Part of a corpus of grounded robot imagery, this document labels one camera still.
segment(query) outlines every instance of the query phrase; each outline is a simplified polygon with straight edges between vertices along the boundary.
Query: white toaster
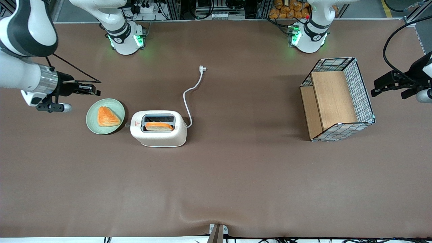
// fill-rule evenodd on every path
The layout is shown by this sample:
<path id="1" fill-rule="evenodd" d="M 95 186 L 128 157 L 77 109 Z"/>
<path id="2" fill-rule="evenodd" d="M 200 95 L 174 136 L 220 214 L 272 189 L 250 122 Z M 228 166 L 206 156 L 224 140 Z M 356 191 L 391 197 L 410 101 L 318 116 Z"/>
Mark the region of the white toaster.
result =
<path id="1" fill-rule="evenodd" d="M 147 122 L 164 122 L 172 131 L 147 131 Z M 175 111 L 140 111 L 133 115 L 130 133 L 142 145 L 148 147 L 179 147 L 186 142 L 186 123 Z"/>

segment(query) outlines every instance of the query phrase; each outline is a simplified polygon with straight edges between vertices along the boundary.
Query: wooden panel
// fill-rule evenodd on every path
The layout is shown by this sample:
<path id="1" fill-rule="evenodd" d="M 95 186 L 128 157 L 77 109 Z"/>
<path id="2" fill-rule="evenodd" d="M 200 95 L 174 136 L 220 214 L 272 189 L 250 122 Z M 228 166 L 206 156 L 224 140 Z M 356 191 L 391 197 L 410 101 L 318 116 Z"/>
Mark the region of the wooden panel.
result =
<path id="1" fill-rule="evenodd" d="M 311 76 L 322 129 L 340 122 L 357 122 L 345 74 L 342 71 L 312 72 Z"/>
<path id="2" fill-rule="evenodd" d="M 309 137 L 312 140 L 314 137 L 323 132 L 314 88 L 312 86 L 300 87 L 300 93 L 302 94 L 303 107 L 305 108 Z"/>

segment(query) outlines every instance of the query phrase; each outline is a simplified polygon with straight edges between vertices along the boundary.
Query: white power cord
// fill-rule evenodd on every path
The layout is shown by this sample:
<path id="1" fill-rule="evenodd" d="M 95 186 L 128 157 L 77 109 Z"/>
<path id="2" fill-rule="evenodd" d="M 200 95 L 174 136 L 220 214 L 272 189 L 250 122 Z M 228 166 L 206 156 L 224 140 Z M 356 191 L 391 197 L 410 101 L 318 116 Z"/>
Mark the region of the white power cord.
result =
<path id="1" fill-rule="evenodd" d="M 194 87 L 187 89 L 186 91 L 183 92 L 183 101 L 184 101 L 184 106 L 186 106 L 186 110 L 187 110 L 187 114 L 189 115 L 189 120 L 191 121 L 191 123 L 187 126 L 187 128 L 190 128 L 192 126 L 192 116 L 191 116 L 191 112 L 189 111 L 189 107 L 187 106 L 186 103 L 186 93 L 194 90 L 198 87 L 198 85 L 201 83 L 201 79 L 203 78 L 203 73 L 207 71 L 207 68 L 204 66 L 200 66 L 200 79 L 198 80 L 197 84 L 195 84 Z"/>

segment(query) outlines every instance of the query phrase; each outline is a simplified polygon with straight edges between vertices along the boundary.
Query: pastry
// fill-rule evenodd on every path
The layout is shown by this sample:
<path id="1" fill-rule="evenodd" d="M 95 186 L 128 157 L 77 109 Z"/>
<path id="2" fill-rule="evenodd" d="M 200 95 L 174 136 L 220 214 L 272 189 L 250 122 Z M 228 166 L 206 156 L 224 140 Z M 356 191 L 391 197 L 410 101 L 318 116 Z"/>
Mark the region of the pastry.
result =
<path id="1" fill-rule="evenodd" d="M 120 125 L 120 119 L 106 106 L 99 107 L 98 124 L 101 127 L 114 127 Z"/>
<path id="2" fill-rule="evenodd" d="M 302 18 L 302 13 L 300 11 L 294 11 L 294 18 L 301 19 Z"/>
<path id="3" fill-rule="evenodd" d="M 333 9 L 335 11 L 334 15 L 337 17 L 339 15 L 339 8 L 336 5 L 333 5 Z"/>
<path id="4" fill-rule="evenodd" d="M 172 131 L 173 128 L 170 124 L 164 122 L 147 122 L 147 131 Z"/>
<path id="5" fill-rule="evenodd" d="M 302 3 L 299 3 L 297 0 L 291 0 L 289 2 L 289 8 L 294 11 L 302 10 Z"/>
<path id="6" fill-rule="evenodd" d="M 288 6 L 283 6 L 283 7 L 279 10 L 279 13 L 280 13 L 280 14 L 287 14 L 287 13 L 289 13 L 289 11 L 290 11 L 290 9 L 289 9 Z"/>
<path id="7" fill-rule="evenodd" d="M 286 14 L 286 18 L 287 19 L 292 19 L 294 17 L 294 10 L 290 10 L 287 14 Z"/>
<path id="8" fill-rule="evenodd" d="M 277 19 L 278 16 L 279 16 L 279 10 L 277 10 L 277 9 L 270 10 L 269 18 Z"/>
<path id="9" fill-rule="evenodd" d="M 282 0 L 274 0 L 274 7 L 277 9 L 280 9 L 281 7 L 283 7 Z"/>
<path id="10" fill-rule="evenodd" d="M 308 9 L 302 9 L 302 18 L 306 18 L 306 16 L 309 15 L 309 10 Z"/>

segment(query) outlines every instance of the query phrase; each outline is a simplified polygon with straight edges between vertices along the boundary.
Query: plate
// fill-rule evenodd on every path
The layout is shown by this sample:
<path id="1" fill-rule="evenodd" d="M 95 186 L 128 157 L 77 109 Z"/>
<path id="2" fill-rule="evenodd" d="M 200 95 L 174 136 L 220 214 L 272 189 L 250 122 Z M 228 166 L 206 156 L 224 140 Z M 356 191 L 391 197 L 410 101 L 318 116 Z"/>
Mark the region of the plate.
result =
<path id="1" fill-rule="evenodd" d="M 120 119 L 120 125 L 114 126 L 114 127 L 101 127 L 98 124 L 98 110 L 99 107 L 106 106 Z M 123 105 L 116 99 L 101 99 L 98 102 L 94 103 L 89 111 L 87 112 L 86 116 L 86 123 L 87 127 L 90 129 L 90 131 L 96 133 L 96 134 L 108 134 L 112 133 L 117 128 L 121 126 L 124 120 L 124 107 Z"/>

